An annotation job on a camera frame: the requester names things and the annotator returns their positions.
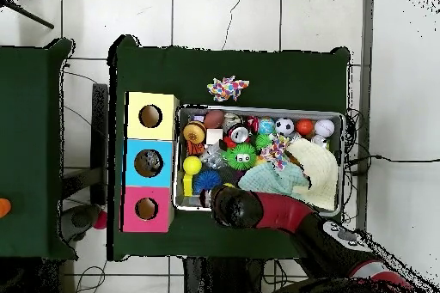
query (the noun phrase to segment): yellow cloth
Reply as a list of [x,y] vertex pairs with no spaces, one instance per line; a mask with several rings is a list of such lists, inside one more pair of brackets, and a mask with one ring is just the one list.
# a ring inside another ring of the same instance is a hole
[[294,186],[293,192],[301,194],[304,201],[313,206],[333,211],[338,183],[338,163],[334,155],[306,139],[291,143],[287,151],[301,163],[311,183],[310,188]]

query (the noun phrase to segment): green spiky ball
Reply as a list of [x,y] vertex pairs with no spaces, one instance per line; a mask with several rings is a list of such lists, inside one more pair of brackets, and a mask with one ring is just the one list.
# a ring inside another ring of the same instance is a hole
[[259,134],[258,137],[255,139],[255,148],[257,148],[257,150],[260,150],[271,143],[272,141],[269,138],[268,134]]
[[248,170],[257,160],[255,148],[250,143],[239,143],[235,148],[228,148],[224,157],[236,170]]

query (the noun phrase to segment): light blue cloth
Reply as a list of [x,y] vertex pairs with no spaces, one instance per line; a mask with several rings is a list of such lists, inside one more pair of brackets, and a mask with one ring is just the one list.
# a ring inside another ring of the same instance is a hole
[[294,186],[309,186],[303,170],[293,163],[287,163],[283,170],[276,168],[271,162],[262,163],[250,168],[238,182],[245,191],[283,194],[299,200],[302,195],[293,192]]

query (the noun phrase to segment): orange ball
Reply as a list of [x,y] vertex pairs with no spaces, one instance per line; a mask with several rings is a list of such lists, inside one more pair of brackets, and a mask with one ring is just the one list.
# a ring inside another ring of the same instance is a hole
[[6,198],[0,198],[0,218],[5,217],[10,212],[10,202]]
[[313,123],[309,119],[300,119],[295,124],[295,130],[301,135],[306,136],[313,130]]

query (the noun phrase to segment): blue ball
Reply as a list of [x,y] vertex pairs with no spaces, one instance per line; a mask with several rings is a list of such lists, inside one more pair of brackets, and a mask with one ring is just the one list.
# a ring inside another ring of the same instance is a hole
[[259,134],[272,134],[275,131],[275,121],[271,118],[261,118],[258,125]]
[[202,190],[211,190],[222,184],[220,174],[215,170],[205,170],[198,174],[194,182],[194,194],[200,194]]

